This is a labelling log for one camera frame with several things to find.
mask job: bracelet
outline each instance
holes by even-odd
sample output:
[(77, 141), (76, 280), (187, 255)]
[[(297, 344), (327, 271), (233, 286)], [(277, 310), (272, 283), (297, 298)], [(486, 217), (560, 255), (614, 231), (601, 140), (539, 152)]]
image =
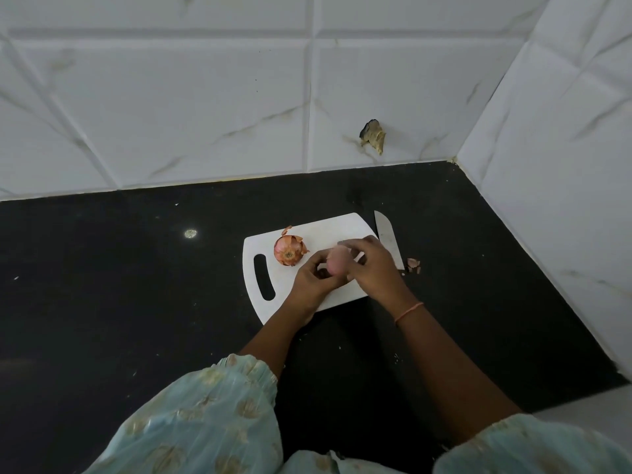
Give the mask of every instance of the bracelet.
[(415, 311), (419, 306), (422, 306), (423, 303), (419, 302), (415, 305), (413, 305), (412, 308), (408, 308), (406, 311), (404, 311), (403, 313), (401, 313), (399, 316), (397, 316), (397, 318), (395, 318), (395, 324), (398, 323), (398, 321), (403, 318), (404, 316), (406, 316), (408, 313)]

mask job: unpeeled onion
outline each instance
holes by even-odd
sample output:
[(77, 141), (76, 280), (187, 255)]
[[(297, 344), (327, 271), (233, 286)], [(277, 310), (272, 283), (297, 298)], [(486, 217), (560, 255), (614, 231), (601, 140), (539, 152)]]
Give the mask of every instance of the unpeeled onion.
[(274, 257), (276, 260), (286, 266), (294, 266), (298, 263), (305, 253), (309, 253), (303, 238), (287, 234), (292, 229), (288, 226), (280, 234), (280, 238), (274, 243)]
[(327, 255), (327, 271), (331, 276), (338, 276), (347, 270), (347, 264), (351, 261), (352, 254), (349, 248), (337, 245)]

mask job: black countertop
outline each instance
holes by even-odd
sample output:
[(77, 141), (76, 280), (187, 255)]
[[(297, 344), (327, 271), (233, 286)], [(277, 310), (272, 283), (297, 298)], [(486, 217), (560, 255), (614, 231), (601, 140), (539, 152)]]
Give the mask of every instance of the black countertop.
[[(625, 383), (475, 187), (447, 162), (0, 203), (0, 465), (73, 473), (165, 385), (259, 329), (243, 239), (386, 214), (405, 280), (519, 406)], [(185, 230), (198, 235), (186, 239)], [(334, 449), (408, 471), (435, 416), (403, 340), (368, 299), (323, 311), (279, 383), (286, 457)]]

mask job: cutting board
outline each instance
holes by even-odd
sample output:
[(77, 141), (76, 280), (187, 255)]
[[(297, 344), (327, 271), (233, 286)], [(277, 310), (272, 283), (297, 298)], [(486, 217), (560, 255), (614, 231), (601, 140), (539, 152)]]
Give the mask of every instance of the cutting board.
[[(289, 234), (302, 236), (303, 242), (310, 252), (305, 254), (296, 266), (284, 266), (274, 258), (274, 243), (279, 239), (280, 233), (284, 228), (285, 226), (282, 226), (275, 231), (250, 236), (243, 241), (243, 278), (250, 302), (252, 302), (257, 316), (259, 316), (263, 324), (272, 317), (285, 298), (288, 297), (296, 272), (312, 254), (316, 251), (336, 246), (336, 243), (343, 239), (364, 238), (369, 234), (375, 236), (373, 230), (357, 213), (349, 213), (343, 216), (336, 216), (335, 218), (322, 219), (313, 223), (295, 226), (289, 230)], [(265, 256), (265, 264), (270, 281), (276, 293), (271, 301), (266, 301), (263, 298), (257, 284), (254, 264), (257, 254)], [(318, 311), (348, 303), (366, 295), (359, 287), (358, 282), (353, 280), (330, 293), (322, 302)]]

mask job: light blue dress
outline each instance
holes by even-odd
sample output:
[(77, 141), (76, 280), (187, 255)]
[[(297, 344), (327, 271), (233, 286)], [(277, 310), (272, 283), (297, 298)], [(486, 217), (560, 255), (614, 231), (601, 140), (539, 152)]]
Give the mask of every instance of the light blue dress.
[[(87, 474), (388, 474), (373, 462), (298, 451), (283, 464), (276, 376), (230, 355), (182, 376), (125, 421)], [(443, 473), (632, 473), (604, 436), (517, 414), (437, 460)]]

